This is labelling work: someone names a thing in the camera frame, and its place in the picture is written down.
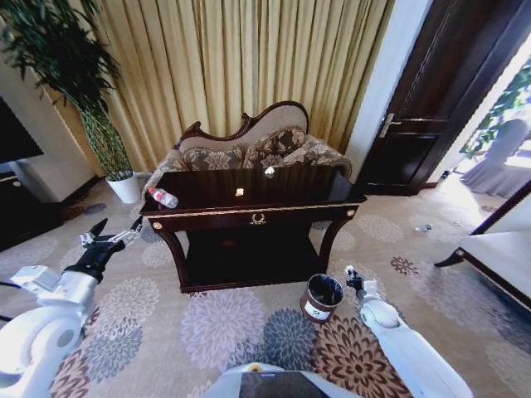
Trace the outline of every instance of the label on trash can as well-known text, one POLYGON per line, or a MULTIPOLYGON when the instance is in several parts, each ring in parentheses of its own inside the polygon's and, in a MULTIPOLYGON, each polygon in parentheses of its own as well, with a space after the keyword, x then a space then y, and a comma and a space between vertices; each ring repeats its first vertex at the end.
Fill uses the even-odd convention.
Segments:
POLYGON ((312 304, 310 304, 309 301, 306 302, 304 310, 319 321, 324 321, 330 315, 330 313, 327 313, 326 311, 321 311, 320 309, 317 309, 312 304))

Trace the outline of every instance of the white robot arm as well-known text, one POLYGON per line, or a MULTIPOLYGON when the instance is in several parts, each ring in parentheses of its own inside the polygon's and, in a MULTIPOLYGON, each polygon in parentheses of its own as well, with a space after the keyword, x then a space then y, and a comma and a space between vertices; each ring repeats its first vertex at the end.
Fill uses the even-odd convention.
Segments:
POLYGON ((363 280, 352 265, 347 284, 356 289, 363 322, 376 335, 387 359, 415 397, 468 398, 472 391, 426 339, 410 329, 398 311, 382 300, 375 280, 363 280))
POLYGON ((33 292, 42 307, 19 315, 0 330, 0 397, 49 396, 59 365, 83 338, 107 261, 132 243, 142 227, 140 217, 130 230, 99 236, 106 222, 81 236, 86 251, 62 274, 35 265, 11 277, 14 284, 33 292))

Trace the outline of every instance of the bamboo plant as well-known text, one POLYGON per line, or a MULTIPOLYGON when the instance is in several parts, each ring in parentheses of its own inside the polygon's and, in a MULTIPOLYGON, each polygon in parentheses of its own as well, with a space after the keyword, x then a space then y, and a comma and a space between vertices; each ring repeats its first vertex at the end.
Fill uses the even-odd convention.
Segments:
POLYGON ((103 99, 113 89, 110 78, 119 78, 118 64, 95 37, 95 0, 80 2, 82 11, 68 0, 0 0, 3 52, 23 80, 35 71, 41 96, 48 86, 76 107, 107 179, 121 181, 132 167, 103 99))

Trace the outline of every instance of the television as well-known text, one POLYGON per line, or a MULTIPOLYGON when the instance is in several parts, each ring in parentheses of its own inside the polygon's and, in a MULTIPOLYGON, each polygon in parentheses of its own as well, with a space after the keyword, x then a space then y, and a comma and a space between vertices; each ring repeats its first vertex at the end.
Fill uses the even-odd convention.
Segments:
POLYGON ((32 136, 0 96, 0 164, 42 155, 32 136))

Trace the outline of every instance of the black cabinet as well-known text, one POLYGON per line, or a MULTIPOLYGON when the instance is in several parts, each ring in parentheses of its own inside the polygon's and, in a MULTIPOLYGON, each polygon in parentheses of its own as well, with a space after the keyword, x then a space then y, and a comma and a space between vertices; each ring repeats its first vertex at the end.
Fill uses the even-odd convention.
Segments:
POLYGON ((62 225, 59 206, 41 203, 13 172, 0 173, 0 250, 62 225))

